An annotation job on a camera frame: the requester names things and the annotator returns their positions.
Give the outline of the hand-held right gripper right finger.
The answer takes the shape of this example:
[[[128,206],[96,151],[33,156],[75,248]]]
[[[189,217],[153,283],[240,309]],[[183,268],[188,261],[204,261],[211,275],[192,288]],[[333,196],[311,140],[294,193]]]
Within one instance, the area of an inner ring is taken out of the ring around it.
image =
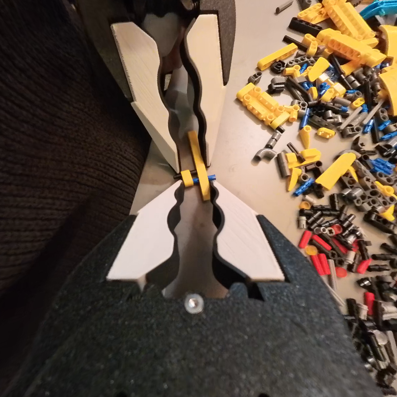
[[[263,230],[259,214],[218,181],[210,183],[213,240],[212,270],[230,289],[262,282],[285,282],[286,276]]]

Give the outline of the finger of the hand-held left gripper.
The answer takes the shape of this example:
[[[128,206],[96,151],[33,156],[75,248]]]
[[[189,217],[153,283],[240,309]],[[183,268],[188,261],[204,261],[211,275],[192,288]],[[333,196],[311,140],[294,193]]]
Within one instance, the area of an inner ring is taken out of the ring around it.
[[[132,94],[131,106],[166,162],[179,173],[170,112],[159,88],[161,62],[156,41],[133,22],[114,23],[111,30]]]
[[[216,146],[226,87],[224,86],[219,24],[216,14],[201,14],[189,26],[185,37],[188,66],[193,67],[198,77],[195,114],[202,123],[202,156],[210,166]]]

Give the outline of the turquoise toy part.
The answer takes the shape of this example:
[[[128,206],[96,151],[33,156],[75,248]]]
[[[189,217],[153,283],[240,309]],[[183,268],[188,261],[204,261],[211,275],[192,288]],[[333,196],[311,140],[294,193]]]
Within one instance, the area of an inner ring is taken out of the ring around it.
[[[364,20],[374,16],[388,16],[397,14],[397,1],[396,0],[380,0],[374,1],[369,4],[359,13]]]

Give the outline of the grey elbow pipe piece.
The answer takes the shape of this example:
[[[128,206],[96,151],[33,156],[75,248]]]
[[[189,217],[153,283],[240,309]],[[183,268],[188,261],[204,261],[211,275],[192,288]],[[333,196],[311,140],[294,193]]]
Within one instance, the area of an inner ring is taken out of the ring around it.
[[[277,153],[273,149],[265,147],[255,154],[253,160],[255,162],[260,162],[262,160],[271,161],[276,155]]]

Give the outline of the person's dark knit sweater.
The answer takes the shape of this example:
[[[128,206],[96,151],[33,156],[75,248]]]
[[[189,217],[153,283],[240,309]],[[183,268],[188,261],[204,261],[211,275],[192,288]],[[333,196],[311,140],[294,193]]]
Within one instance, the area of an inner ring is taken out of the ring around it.
[[[1,394],[85,256],[128,215],[150,137],[68,1],[1,1]]]

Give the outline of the yellow frame block with holes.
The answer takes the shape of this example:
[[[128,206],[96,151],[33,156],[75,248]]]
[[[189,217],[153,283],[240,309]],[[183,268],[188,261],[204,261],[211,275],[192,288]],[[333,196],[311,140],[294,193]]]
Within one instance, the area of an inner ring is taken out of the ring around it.
[[[258,120],[277,129],[289,120],[286,107],[253,83],[248,83],[236,93],[236,98]]]

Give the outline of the pile of yellow grey bricks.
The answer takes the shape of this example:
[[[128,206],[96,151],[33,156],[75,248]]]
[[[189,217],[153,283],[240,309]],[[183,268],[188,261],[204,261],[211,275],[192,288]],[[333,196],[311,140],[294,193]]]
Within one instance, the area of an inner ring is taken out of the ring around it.
[[[300,33],[258,61],[248,83],[290,112],[264,148],[293,196],[337,194],[396,224],[396,22],[364,20],[361,1],[300,1]]]

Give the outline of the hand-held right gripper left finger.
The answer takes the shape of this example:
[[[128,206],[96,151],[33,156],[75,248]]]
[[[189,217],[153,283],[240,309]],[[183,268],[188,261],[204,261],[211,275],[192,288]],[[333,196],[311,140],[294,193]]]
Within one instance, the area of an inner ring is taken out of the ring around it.
[[[182,181],[142,207],[106,276],[108,281],[132,281],[141,290],[156,285],[168,287],[179,271],[179,251],[175,228],[181,220],[184,200]]]

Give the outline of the pile of black red pins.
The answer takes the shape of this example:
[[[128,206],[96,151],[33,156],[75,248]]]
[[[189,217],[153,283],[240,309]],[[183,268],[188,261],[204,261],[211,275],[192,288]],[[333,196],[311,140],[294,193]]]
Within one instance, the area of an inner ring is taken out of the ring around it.
[[[367,226],[384,240],[373,242],[340,196],[329,203],[304,198],[297,214],[298,248],[339,305],[355,350],[385,396],[396,396],[396,224],[374,210]]]

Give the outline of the long yellow toy beam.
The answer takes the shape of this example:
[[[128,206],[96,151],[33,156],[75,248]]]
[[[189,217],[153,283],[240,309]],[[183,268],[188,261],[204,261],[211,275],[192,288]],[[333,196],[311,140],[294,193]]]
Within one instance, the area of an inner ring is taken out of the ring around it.
[[[196,131],[189,131],[187,133],[188,140],[189,140],[189,145],[191,149],[191,155],[195,164],[195,169],[196,169],[196,174],[198,177],[200,189],[201,189],[201,195],[203,201],[208,201],[210,200],[210,184],[209,184],[209,179],[208,175],[206,172],[206,166],[203,161],[202,155],[201,155],[201,150],[200,150],[200,145],[198,142],[198,136]]]

